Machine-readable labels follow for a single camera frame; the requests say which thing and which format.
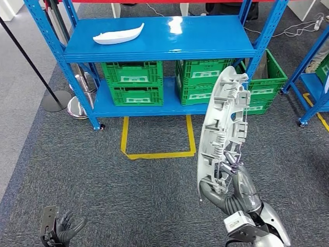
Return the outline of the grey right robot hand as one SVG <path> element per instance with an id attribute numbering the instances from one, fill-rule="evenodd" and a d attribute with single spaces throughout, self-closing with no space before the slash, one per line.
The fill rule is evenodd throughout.
<path id="1" fill-rule="evenodd" d="M 215 183 L 205 177 L 198 182 L 201 198 L 206 198 L 226 215 L 241 210 L 246 213 L 257 211 L 263 206 L 253 180 L 232 154 L 225 151 L 224 160 L 214 163 Z"/>

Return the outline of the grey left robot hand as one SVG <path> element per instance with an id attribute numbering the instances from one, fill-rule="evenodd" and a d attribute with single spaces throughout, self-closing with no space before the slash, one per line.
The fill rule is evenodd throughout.
<path id="1" fill-rule="evenodd" d="M 75 227 L 71 228 L 72 215 L 73 212 L 72 210 L 68 210 L 57 225 L 57 236 L 59 243 L 62 244 L 62 246 L 69 246 L 69 242 L 81 231 L 88 222 L 86 218 L 83 218 Z"/>

